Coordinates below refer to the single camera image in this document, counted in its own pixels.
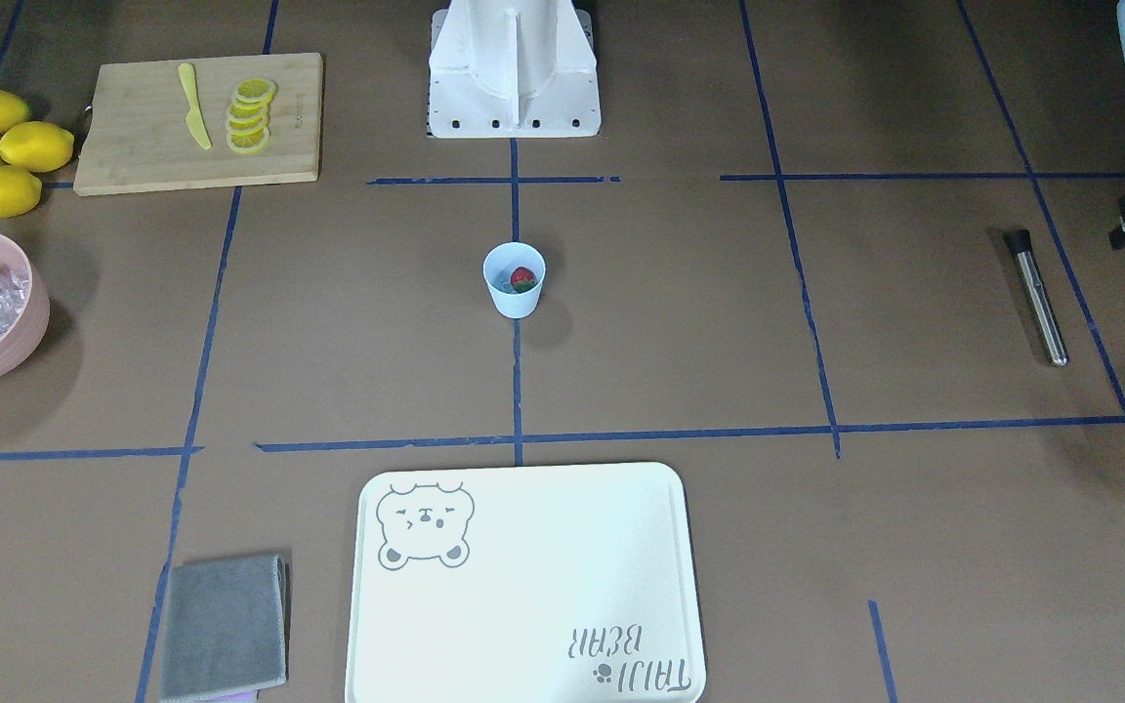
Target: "folded cloth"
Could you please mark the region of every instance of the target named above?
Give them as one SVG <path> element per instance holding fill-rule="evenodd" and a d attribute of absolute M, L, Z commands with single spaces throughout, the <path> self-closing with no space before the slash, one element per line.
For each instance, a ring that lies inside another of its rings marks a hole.
<path fill-rule="evenodd" d="M 285 561 L 277 555 L 179 566 L 162 638 L 161 703 L 285 684 Z"/>

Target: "knife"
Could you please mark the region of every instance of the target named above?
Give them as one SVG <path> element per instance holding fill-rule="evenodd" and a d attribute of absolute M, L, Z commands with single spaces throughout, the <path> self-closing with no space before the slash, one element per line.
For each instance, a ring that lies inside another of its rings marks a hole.
<path fill-rule="evenodd" d="M 202 123 L 202 109 L 197 106 L 197 80 L 194 78 L 194 63 L 182 63 L 176 71 L 180 74 L 180 85 L 184 89 L 184 99 L 189 100 L 189 111 L 184 112 L 184 124 L 194 142 L 202 148 L 212 147 L 212 138 L 206 135 L 206 124 Z"/>

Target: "plastic cup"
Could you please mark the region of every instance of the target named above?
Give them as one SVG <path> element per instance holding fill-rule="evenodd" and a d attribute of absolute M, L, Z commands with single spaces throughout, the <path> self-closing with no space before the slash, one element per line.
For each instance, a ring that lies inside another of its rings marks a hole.
<path fill-rule="evenodd" d="M 505 292 L 503 286 L 510 285 L 510 274 L 519 267 L 532 271 L 537 285 L 525 292 Z M 544 288 L 544 259 L 536 249 L 521 241 L 500 244 L 485 258 L 484 272 L 488 295 L 492 295 L 492 303 L 502 315 L 518 321 L 536 310 L 541 288 Z"/>

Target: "cutting board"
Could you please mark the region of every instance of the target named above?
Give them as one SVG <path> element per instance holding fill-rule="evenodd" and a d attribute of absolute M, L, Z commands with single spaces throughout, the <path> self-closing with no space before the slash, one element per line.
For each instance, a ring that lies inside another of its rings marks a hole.
<path fill-rule="evenodd" d="M 176 69 L 194 63 L 197 98 L 210 148 L 184 126 L 189 103 Z M 258 154 L 225 144 L 224 120 L 236 85 L 249 78 L 277 81 L 271 142 Z M 318 54 L 268 54 L 107 63 L 93 89 L 93 119 L 81 148 L 78 196 L 191 188 L 262 186 L 315 180 L 321 170 L 324 58 Z"/>

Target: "bear drawing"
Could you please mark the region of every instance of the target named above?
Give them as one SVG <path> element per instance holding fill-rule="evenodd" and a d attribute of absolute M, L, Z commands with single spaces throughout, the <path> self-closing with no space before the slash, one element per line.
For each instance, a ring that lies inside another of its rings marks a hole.
<path fill-rule="evenodd" d="M 440 559 L 449 568 L 468 560 L 468 521 L 475 511 L 462 485 L 452 490 L 440 485 L 413 485 L 410 490 L 389 487 L 376 504 L 385 543 L 380 566 L 397 570 L 411 559 Z"/>

